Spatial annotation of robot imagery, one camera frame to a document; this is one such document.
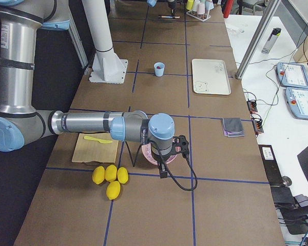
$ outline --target brown table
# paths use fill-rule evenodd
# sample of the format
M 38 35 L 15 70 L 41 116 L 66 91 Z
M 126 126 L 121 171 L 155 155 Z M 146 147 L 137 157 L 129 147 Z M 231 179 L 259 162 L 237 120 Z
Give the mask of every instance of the brown table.
M 117 166 L 130 172 L 122 193 L 109 201 L 107 183 L 91 180 L 94 166 L 72 163 L 78 134 L 59 136 L 23 227 L 22 245 L 284 245 L 270 186 L 261 161 L 221 9 L 205 23 L 185 16 L 159 20 L 165 3 L 116 2 L 109 16 L 114 50 L 129 60 L 123 85 L 82 79 L 71 112 L 143 110 L 170 114 L 175 135 L 190 142 L 197 189 L 185 192 L 140 155 L 133 168 L 120 143 Z M 223 59 L 232 93 L 199 95 L 192 90 L 191 60 Z M 155 77 L 153 64 L 166 64 Z M 244 137 L 223 136 L 221 118 L 239 117 Z M 137 143 L 130 143 L 133 155 Z M 170 165 L 191 186 L 185 160 Z

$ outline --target white table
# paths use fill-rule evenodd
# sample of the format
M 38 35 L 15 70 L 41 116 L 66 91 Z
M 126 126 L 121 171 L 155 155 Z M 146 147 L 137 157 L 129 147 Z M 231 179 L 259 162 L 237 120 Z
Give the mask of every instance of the white table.
M 244 57 L 260 18 L 260 16 L 251 15 L 230 15 L 228 19 L 225 19 L 234 57 L 239 63 Z M 262 47 L 268 39 L 272 29 L 276 27 L 282 29 L 281 35 L 278 37 L 269 54 L 261 53 Z M 273 17 L 257 47 L 251 63 L 263 59 L 281 58 L 292 53 L 295 49 L 296 45 L 293 43 L 279 17 Z M 249 65 L 242 78 L 243 88 L 254 93 L 257 99 L 263 99 L 271 104 L 277 87 L 272 81 L 266 78 L 265 74 L 273 65 L 280 61 L 287 63 L 294 62 L 291 55 L 289 55 L 281 60 L 269 60 Z M 278 84 L 275 71 L 271 71 L 268 76 Z M 280 87 L 278 92 L 279 103 L 270 109 L 268 116 L 267 112 L 270 106 L 262 105 L 262 102 L 258 102 L 258 114 L 261 115 L 262 118 L 267 116 L 267 119 L 263 126 L 264 133 L 258 136 L 257 142 L 261 145 L 273 146 L 281 175 L 288 176 L 293 182 L 290 186 L 293 196 L 303 194 L 308 197 L 308 181 L 303 174 L 297 158 L 297 155 L 308 146 L 308 120 L 296 119 L 291 114 L 284 99 L 284 90 L 283 87 Z M 288 233 L 286 227 L 281 228 L 285 240 L 301 240 L 301 236 L 291 235 Z

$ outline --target yellow lemon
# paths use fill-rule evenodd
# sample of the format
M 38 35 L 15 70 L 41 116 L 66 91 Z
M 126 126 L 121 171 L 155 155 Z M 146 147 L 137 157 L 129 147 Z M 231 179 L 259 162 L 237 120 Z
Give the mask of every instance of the yellow lemon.
M 105 179 L 105 169 L 103 166 L 95 168 L 95 170 L 92 173 L 92 181 L 96 184 L 100 184 Z
M 108 199 L 114 200 L 119 196 L 120 191 L 121 191 L 120 183 L 118 181 L 113 181 L 107 187 L 106 196 L 108 197 Z
M 118 172 L 118 169 L 116 168 L 115 165 L 109 165 L 107 168 L 106 168 L 106 171 L 105 171 L 105 179 L 108 181 L 108 182 L 113 182 L 117 179 L 117 172 Z
M 128 182 L 128 171 L 126 168 L 121 167 L 118 169 L 118 181 L 120 183 L 127 183 Z

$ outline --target table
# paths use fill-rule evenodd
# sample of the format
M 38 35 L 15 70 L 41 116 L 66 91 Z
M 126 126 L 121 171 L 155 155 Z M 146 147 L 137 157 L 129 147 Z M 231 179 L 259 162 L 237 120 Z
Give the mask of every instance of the table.
M 260 18 L 260 16 L 231 15 L 225 20 L 226 26 L 229 28 L 228 35 L 237 62 L 241 62 Z M 281 35 L 269 54 L 261 53 L 272 29 L 276 27 L 282 29 Z M 279 17 L 273 17 L 251 63 L 264 59 L 281 58 L 291 54 L 295 49 L 296 45 L 293 43 Z M 246 91 L 253 92 L 258 99 L 272 103 L 277 88 L 272 81 L 265 77 L 265 74 L 279 61 L 286 63 L 294 62 L 291 55 L 289 55 L 283 59 L 263 61 L 258 64 L 249 65 L 242 78 L 243 88 Z M 268 76 L 277 83 L 274 71 L 268 73 Z M 268 105 L 258 105 L 258 111 L 262 118 L 265 118 L 267 114 L 268 117 L 263 127 L 264 134 L 260 134 L 257 141 L 261 145 L 272 145 L 281 175 L 288 176 L 293 182 L 290 186 L 293 196 L 303 194 L 308 197 L 308 181 L 297 158 L 297 155 L 308 146 L 308 120 L 295 119 L 292 116 L 284 99 L 284 90 L 283 87 L 280 87 L 278 92 L 280 100 L 277 106 L 273 106 L 270 109 Z M 301 236 L 290 235 L 285 228 L 282 229 L 284 239 L 301 241 Z
M 178 10 L 183 13 L 183 6 Z M 141 155 L 135 168 L 119 144 L 117 166 L 130 180 L 114 201 L 107 183 L 91 181 L 94 166 L 72 163 L 78 134 L 59 136 L 15 245 L 284 245 L 221 9 L 199 22 L 158 20 L 165 3 L 115 2 L 109 17 L 115 52 L 128 58 L 122 85 L 80 83 L 71 112 L 143 110 L 170 114 L 175 135 L 190 143 L 190 161 L 199 184 L 180 190 L 160 179 L 156 166 Z M 232 93 L 199 95 L 192 90 L 193 58 L 224 59 Z M 155 77 L 153 64 L 164 62 Z M 245 136 L 223 136 L 221 118 L 239 117 Z M 130 143 L 133 155 L 136 143 Z M 178 156 L 170 164 L 178 181 L 193 177 Z

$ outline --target pink plate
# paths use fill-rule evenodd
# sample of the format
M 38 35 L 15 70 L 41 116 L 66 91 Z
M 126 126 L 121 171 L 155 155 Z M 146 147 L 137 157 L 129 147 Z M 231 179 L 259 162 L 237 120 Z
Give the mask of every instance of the pink plate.
M 152 164 L 157 165 L 157 161 L 154 160 L 154 158 L 152 157 L 151 154 L 151 149 L 150 149 L 150 143 L 147 145 L 142 145 L 142 151 L 143 154 L 145 156 L 145 158 Z M 166 161 L 167 164 L 169 164 L 170 162 L 172 162 L 177 156 L 176 155 L 172 155 L 169 157 L 169 159 Z

